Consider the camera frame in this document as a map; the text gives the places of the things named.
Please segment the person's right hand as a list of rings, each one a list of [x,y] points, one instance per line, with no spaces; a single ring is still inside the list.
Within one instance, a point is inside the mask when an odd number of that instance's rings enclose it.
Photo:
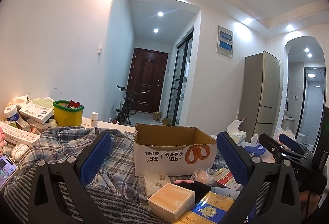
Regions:
[[[317,209],[319,205],[321,197],[313,192],[308,190],[299,193],[299,200],[301,203],[301,217],[302,221],[307,219],[314,211]]]

